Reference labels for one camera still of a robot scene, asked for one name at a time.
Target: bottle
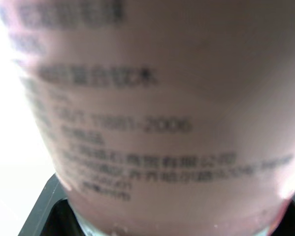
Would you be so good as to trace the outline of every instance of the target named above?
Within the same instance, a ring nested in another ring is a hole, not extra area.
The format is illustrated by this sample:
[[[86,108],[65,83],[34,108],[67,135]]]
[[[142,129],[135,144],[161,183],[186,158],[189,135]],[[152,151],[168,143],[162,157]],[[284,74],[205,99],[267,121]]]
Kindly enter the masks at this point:
[[[86,235],[263,236],[295,184],[295,1],[0,0]]]

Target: black plastic base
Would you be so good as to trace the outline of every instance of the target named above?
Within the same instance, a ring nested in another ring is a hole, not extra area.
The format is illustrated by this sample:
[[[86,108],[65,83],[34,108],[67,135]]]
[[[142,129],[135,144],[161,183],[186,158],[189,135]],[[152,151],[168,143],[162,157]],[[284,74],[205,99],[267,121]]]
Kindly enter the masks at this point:
[[[18,236],[85,236],[55,175],[43,188]],[[272,236],[295,236],[295,195]]]

